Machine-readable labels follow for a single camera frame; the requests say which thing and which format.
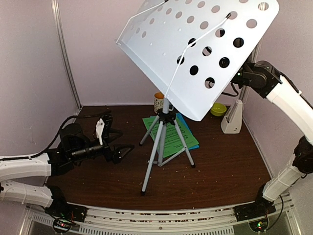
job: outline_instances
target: white wall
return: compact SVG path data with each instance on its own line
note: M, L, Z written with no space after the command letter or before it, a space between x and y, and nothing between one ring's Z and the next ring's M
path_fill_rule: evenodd
M59 0L69 61L83 105L153 103L156 87L115 44L143 2ZM219 102L232 100L221 96Z
M76 112L51 2L0 0L0 155L45 148ZM14 235L24 206L0 202L0 234Z
M313 1L278 1L280 13L264 37L258 60L267 60L285 73L313 103ZM302 133L254 91L250 91L244 116L276 175L290 159ZM299 181L291 190L306 235L312 234L312 195L313 176Z

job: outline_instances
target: gray tripod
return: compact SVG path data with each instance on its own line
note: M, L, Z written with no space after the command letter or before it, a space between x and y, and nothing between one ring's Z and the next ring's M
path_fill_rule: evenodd
M177 157L179 154L181 154L182 152L186 151L187 157L190 161L191 167L195 168L196 165L190 155L189 149L186 145L185 139L182 136L182 133L180 131L180 128L177 124L176 121L176 114L173 111L170 111L170 101L168 99L164 99L164 103L163 103L163 110L161 112L161 110L159 110L155 120L153 121L151 127L149 128L149 130L146 132L145 136L142 138L141 142L140 142L140 146L143 145L143 143L145 142L146 138L149 136L149 134L151 133L151 131L153 130L154 126L156 125L156 123L158 121L160 121L157 133L156 133L156 139L155 139L155 143L153 145L152 148L152 152L151 152L151 156L150 156L150 160L148 162L148 168L147 168L147 172L146 172L146 176L145 176L145 180L143 182L143 186L142 186L142 190L141 190L141 195L145 195L146 193L146 188L147 188L147 184L149 181L149 177L150 177L150 173L152 170L152 164L157 164L158 166L163 166L165 164L167 164L169 161L171 161L172 159L174 159L175 157ZM180 141L182 143L182 149L177 152L176 154L174 154L172 157L170 157L169 159L163 161L163 153L164 153L164 146L165 146L165 137L166 137L166 128L167 128L167 124L170 123L172 125L175 126L175 129L178 133L178 136L180 138ZM157 161L154 161L155 159L155 155L157 153L157 146L158 143L160 143L159 146L159 153L158 153L158 159Z

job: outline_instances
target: tripod leg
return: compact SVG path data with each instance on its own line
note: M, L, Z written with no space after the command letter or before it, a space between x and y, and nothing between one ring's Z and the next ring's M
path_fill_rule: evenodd
M180 141L181 141L182 145L186 148L185 151L186 151L187 157L188 157L188 159L189 159L189 161L190 161L190 165L191 165L192 168L195 168L196 165L195 165L194 160L192 159L192 157L191 157L191 155L190 155L189 149L188 149L188 147L187 147L187 145L186 145L186 142L185 142L184 137L182 136L182 133L181 133L181 131L180 131L180 128L179 128L179 126L178 126L178 123L177 123L176 120L174 120L174 123L175 123L175 129L176 129L177 134L178 134L178 136L179 136L179 138L180 138Z
M163 121L161 121L160 125L158 126L158 130L157 130L157 134L156 134L156 140L155 140L155 143L154 143L153 148L152 148L152 152L151 152L150 160L148 163L148 168L147 168L145 180L144 180L143 185L142 185L141 195L145 195L145 193L146 193L146 188L147 188L147 184L149 181L149 176L150 176L150 173L152 170L153 160L154 160L156 152L157 152L157 146L158 146L158 143L160 141L162 129L163 129Z
M167 123L163 125L162 135L160 139L160 149L158 152L158 159L157 165L160 166L163 162L163 154L164 154L164 147L165 147L165 139L166 139L166 130L167 130Z
M144 137L142 138L142 140L139 143L139 146L142 146L143 143L145 142L146 138L150 135L150 132L152 131L152 129L154 128L154 126L156 125L157 121L159 120L159 116L156 116L155 120L152 122L150 128L148 129L148 131L146 132L146 134L144 135Z

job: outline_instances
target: green paper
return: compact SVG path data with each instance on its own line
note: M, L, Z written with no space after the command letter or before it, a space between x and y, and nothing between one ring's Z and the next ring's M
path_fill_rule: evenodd
M147 118L142 119L147 130L150 128L150 126L152 125L152 122L154 121L155 118L156 117L149 117L149 118L147 117ZM192 146L199 144L199 142L196 140L196 138L191 134L190 131L188 131L186 126L184 126L178 118L176 119L176 121L177 121L178 126L180 128L182 136L185 139L187 147L190 148ZM159 123L157 123L154 126L152 132L150 133L150 136L152 137L153 140L156 139L158 126L159 126ZM165 138L165 147L164 147L163 157L167 158L169 156L172 156L172 155L176 154L177 152L179 152L181 149L182 149L182 143L181 143L180 138L176 132L175 127L171 124L168 124L167 128L166 128L166 138Z

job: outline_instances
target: green bowl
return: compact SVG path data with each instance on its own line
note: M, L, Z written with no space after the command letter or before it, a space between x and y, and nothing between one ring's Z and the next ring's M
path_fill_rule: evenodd
M214 103L213 107L211 108L211 114L217 117L223 116L227 111L227 108L225 105L221 103Z

